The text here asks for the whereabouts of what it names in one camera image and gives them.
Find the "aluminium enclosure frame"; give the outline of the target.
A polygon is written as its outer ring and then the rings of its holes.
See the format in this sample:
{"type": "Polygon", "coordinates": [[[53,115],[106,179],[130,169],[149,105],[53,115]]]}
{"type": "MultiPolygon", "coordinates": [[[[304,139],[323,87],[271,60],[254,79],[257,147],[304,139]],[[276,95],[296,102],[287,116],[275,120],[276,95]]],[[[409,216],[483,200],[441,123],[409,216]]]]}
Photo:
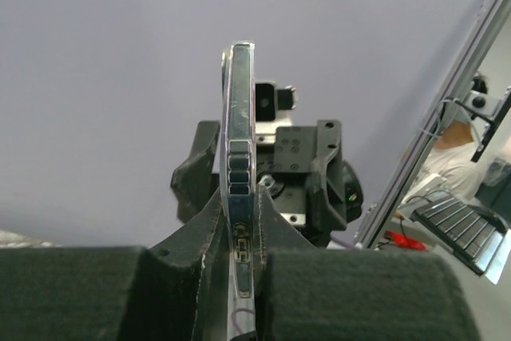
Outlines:
{"type": "Polygon", "coordinates": [[[382,123],[370,145],[374,160],[388,161],[388,148],[402,150],[399,163],[379,200],[365,215],[355,235],[355,247],[372,248],[390,223],[418,175],[434,140],[459,108],[454,102],[469,92],[469,80],[482,63],[510,14],[510,0],[455,0],[460,8],[449,34],[412,90],[382,123]]]}

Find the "person in white shirt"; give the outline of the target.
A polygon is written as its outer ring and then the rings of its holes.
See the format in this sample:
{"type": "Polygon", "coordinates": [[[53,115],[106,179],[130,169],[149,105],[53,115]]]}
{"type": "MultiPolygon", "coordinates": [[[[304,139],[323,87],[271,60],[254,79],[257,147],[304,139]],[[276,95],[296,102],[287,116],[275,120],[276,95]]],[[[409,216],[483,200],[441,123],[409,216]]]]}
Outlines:
{"type": "Polygon", "coordinates": [[[449,107],[456,114],[434,143],[418,179],[438,174],[446,180],[457,198],[470,201],[485,179],[489,163],[482,158],[477,162],[472,161],[478,148],[472,130],[472,121],[476,116],[456,103],[450,103],[449,107]]]}

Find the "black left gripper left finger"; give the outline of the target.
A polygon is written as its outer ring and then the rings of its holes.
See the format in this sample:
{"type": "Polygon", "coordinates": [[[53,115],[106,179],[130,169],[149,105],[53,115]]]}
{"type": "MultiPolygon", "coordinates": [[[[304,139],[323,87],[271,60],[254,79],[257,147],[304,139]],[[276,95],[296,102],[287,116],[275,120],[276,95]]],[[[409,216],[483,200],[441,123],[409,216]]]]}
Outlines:
{"type": "Polygon", "coordinates": [[[4,340],[224,340],[220,196],[151,249],[3,248],[4,340]]]}

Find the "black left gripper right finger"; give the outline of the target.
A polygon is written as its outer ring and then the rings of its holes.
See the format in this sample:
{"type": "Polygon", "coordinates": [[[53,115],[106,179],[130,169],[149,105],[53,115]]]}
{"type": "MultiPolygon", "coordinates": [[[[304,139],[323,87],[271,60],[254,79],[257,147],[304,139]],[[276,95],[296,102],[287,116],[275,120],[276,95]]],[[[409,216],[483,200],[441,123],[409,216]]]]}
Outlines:
{"type": "Polygon", "coordinates": [[[451,266],[429,252],[317,248],[256,193],[260,340],[478,340],[451,266]]]}

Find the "keyboard outside enclosure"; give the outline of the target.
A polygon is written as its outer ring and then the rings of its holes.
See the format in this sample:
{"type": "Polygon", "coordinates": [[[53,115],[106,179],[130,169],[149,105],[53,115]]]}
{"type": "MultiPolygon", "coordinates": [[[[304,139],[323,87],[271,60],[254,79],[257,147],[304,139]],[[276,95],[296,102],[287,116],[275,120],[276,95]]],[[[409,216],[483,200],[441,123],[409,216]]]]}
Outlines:
{"type": "Polygon", "coordinates": [[[424,197],[410,218],[434,235],[440,244],[476,275],[489,270],[509,229],[506,221],[488,209],[471,205],[451,192],[437,190],[424,197]]]}

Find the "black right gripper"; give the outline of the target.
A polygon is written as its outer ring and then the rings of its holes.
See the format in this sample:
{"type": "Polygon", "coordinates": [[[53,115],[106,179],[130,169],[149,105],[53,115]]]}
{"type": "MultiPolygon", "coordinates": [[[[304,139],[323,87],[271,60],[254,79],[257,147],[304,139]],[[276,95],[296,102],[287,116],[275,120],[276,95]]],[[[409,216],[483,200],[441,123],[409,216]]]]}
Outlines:
{"type": "MultiPolygon", "coordinates": [[[[314,126],[291,121],[295,88],[269,81],[255,86],[256,179],[270,193],[277,212],[310,243],[326,247],[333,231],[343,231],[362,214],[363,193],[343,159],[341,124],[314,126]]],[[[220,138],[218,121],[200,121],[188,158],[172,174],[177,216],[187,223],[218,188],[212,167],[220,138]]]]}

